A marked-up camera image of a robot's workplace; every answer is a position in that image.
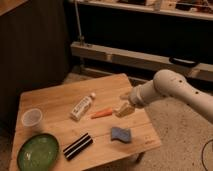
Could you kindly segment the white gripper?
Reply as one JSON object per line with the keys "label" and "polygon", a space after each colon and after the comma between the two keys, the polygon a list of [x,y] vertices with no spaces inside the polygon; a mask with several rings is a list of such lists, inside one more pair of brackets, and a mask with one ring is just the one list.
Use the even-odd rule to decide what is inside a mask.
{"label": "white gripper", "polygon": [[125,102],[118,110],[115,111],[117,117],[124,117],[132,114],[135,108],[143,108],[149,103],[157,99],[157,91],[154,88],[152,81],[148,81],[144,84],[137,85],[132,88],[130,92],[121,94],[121,100],[129,100],[129,103]]}

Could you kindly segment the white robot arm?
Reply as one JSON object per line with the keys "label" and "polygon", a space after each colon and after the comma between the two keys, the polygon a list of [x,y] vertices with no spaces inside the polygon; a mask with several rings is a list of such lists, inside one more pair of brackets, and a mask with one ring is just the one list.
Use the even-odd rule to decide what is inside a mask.
{"label": "white robot arm", "polygon": [[181,74],[162,69],[152,80],[133,87],[122,95],[126,102],[115,111],[117,117],[132,114],[136,108],[144,108],[150,103],[173,97],[199,113],[213,124],[213,96],[191,86]]}

